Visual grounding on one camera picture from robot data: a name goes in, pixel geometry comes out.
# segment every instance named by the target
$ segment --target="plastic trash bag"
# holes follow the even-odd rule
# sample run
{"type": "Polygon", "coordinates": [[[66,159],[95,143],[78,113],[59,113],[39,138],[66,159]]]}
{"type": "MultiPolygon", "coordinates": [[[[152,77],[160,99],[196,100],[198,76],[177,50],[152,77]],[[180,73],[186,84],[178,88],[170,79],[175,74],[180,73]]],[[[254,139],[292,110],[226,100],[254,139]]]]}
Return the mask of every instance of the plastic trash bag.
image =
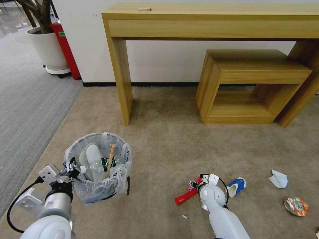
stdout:
{"type": "Polygon", "coordinates": [[[108,157],[110,144],[116,145],[114,158],[117,165],[111,170],[110,176],[99,182],[92,182],[80,174],[74,181],[73,188],[78,197],[86,204],[97,202],[113,196],[115,193],[125,193],[127,190],[127,180],[132,165],[131,148],[122,138],[112,133],[91,133],[76,140],[66,151],[63,164],[69,165],[71,159],[75,157],[76,169],[80,171],[79,156],[85,147],[95,143],[100,148],[103,157],[108,157]]]}

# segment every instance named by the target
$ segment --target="wooden side table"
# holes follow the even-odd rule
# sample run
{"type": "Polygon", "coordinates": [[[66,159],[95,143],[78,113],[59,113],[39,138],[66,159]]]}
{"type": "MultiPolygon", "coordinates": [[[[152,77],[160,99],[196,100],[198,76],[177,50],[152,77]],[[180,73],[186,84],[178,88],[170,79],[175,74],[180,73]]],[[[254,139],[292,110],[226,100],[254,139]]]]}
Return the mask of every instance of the wooden side table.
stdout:
{"type": "Polygon", "coordinates": [[[278,50],[207,50],[196,94],[203,123],[272,123],[311,72],[278,50]],[[248,83],[253,91],[218,90],[248,83]]]}
{"type": "Polygon", "coordinates": [[[279,114],[283,127],[319,90],[319,4],[116,3],[102,18],[125,126],[133,103],[126,40],[297,41],[289,56],[313,72],[279,114]]]}

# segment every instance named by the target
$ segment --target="red fire extinguisher box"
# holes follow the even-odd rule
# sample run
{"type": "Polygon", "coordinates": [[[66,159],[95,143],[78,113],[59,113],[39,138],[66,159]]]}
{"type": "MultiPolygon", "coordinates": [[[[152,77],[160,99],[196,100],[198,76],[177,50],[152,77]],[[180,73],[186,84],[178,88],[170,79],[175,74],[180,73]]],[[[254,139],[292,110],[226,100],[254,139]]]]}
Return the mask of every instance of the red fire extinguisher box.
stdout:
{"type": "Polygon", "coordinates": [[[69,65],[72,76],[75,80],[81,79],[79,69],[77,68],[69,43],[67,42],[63,28],[60,23],[50,24],[50,27],[54,30],[57,40],[61,46],[66,62],[69,65]]]}

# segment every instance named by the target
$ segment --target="white wall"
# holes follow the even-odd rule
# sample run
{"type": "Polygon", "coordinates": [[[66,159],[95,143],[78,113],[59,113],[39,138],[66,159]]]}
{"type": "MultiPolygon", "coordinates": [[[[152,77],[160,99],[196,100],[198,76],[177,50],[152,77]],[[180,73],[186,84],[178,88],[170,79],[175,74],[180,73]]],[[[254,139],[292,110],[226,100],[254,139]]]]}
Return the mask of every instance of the white wall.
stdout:
{"type": "MultiPolygon", "coordinates": [[[[114,82],[101,12],[116,2],[318,3],[318,0],[53,0],[83,82],[114,82]]],[[[206,49],[279,49],[294,42],[127,41],[132,82],[196,82],[206,49]]]]}

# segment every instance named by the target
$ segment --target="potted plant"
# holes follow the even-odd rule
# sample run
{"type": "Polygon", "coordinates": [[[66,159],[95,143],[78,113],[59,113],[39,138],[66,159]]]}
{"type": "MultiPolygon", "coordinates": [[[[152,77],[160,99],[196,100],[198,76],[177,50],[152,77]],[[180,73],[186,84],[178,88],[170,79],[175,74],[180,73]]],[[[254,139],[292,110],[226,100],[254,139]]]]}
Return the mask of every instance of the potted plant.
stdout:
{"type": "Polygon", "coordinates": [[[16,0],[25,9],[31,11],[39,23],[39,27],[27,31],[34,48],[38,52],[43,65],[50,74],[62,75],[70,72],[59,42],[50,27],[51,0],[16,0]]]}

